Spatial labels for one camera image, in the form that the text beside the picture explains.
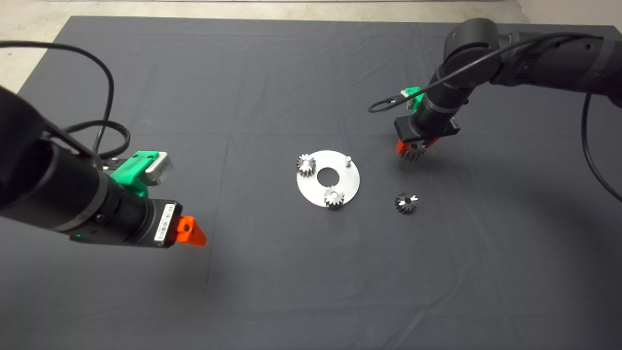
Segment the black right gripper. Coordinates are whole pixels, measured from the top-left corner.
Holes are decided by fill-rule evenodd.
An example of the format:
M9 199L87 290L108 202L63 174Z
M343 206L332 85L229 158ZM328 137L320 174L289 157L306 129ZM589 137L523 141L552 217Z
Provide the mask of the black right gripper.
M440 113L429 108L418 108L413 114L395 119L398 135L396 152L409 153L411 142L422 142L424 148L432 147L439 138L456 135L461 128L452 113Z

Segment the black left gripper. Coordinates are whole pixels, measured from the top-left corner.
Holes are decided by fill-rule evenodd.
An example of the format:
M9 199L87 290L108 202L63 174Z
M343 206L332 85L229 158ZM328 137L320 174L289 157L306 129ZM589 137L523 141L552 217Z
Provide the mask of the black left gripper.
M115 181L109 181L102 206L78 228L74 242L169 248L175 242L206 246L207 236L194 217L181 216L184 207L169 199L140 197Z

